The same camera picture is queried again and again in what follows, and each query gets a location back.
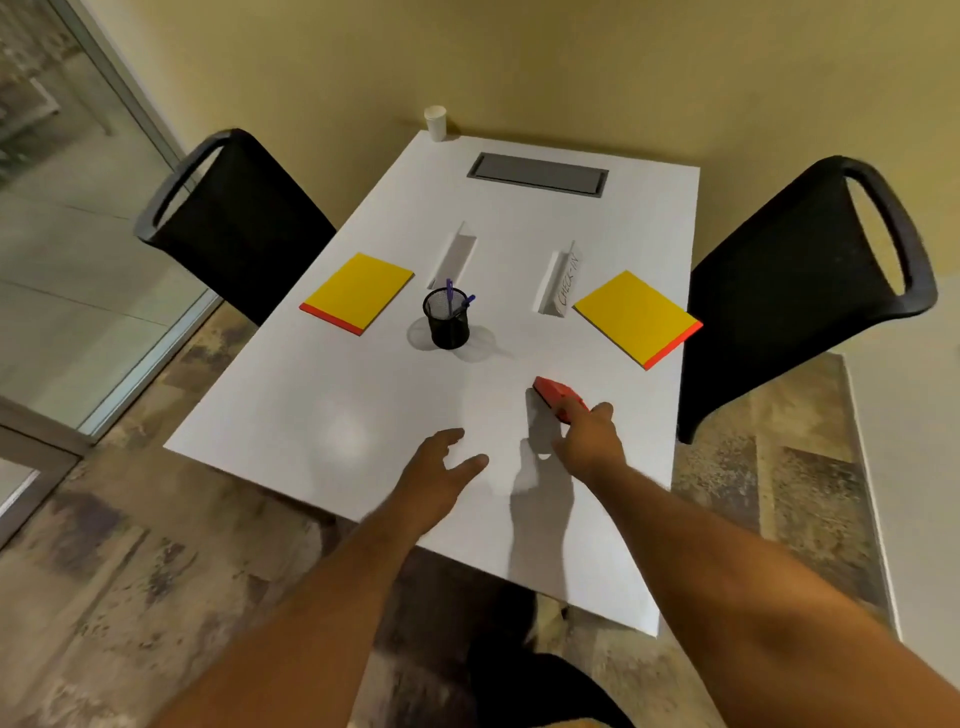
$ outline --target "black mesh pen holder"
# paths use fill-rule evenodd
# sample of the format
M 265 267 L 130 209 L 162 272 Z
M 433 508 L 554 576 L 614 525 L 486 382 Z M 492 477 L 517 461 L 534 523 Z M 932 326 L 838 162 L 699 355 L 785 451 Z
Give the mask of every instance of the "black mesh pen holder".
M 441 349 L 459 349 L 470 338 L 467 294 L 459 288 L 438 288 L 423 299 L 430 338 Z

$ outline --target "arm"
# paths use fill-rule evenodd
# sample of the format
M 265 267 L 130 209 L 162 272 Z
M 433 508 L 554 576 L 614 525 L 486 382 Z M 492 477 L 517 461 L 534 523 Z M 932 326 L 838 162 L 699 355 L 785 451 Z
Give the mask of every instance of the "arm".
M 960 693 L 784 548 L 628 467 L 611 405 L 560 408 L 572 424 L 557 454 L 610 513 L 732 728 L 934 726 L 960 716 Z
M 487 467 L 475 455 L 452 470 L 449 429 L 428 437 L 394 491 L 308 573 L 270 621 L 232 643 L 154 728 L 343 728 L 360 687 L 387 594 L 417 539 Z

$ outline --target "table top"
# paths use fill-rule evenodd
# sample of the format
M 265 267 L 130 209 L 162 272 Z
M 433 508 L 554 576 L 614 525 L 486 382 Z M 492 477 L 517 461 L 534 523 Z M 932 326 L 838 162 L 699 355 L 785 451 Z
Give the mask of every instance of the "table top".
M 469 179 L 480 152 L 610 171 L 600 198 Z M 352 520 L 420 441 L 491 462 L 420 545 L 649 634 L 659 612 L 610 517 L 550 449 L 560 423 L 535 376 L 609 400 L 627 459 L 669 487 L 682 347 L 649 372 L 572 309 L 537 311 L 557 254 L 583 261 L 572 301 L 627 269 L 685 307 L 699 170 L 462 136 L 410 142 L 166 447 Z M 421 302 L 454 235 L 476 237 L 457 286 L 470 340 L 432 348 Z M 361 252 L 415 276 L 362 336 L 298 306 Z

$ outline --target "white paper cup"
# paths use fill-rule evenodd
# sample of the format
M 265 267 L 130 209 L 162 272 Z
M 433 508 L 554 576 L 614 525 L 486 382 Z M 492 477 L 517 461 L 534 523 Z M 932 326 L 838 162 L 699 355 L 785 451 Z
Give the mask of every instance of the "white paper cup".
M 427 107 L 423 110 L 423 118 L 426 119 L 426 128 L 430 132 L 431 139 L 434 141 L 446 139 L 446 109 L 444 107 Z

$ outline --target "chair backrest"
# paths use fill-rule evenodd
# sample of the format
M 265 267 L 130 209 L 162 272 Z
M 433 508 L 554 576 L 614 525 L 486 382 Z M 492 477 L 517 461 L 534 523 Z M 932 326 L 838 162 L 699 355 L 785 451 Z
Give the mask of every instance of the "chair backrest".
M 863 186 L 890 232 L 902 295 L 876 261 L 847 178 Z M 920 236 L 887 182 L 862 161 L 821 159 L 694 269 L 688 310 L 704 327 L 684 345 L 678 439 L 691 442 L 722 404 L 936 300 Z
M 160 224 L 190 176 L 216 150 L 197 186 Z M 256 139 L 209 136 L 167 178 L 134 233 L 241 313 L 262 324 L 336 230 Z

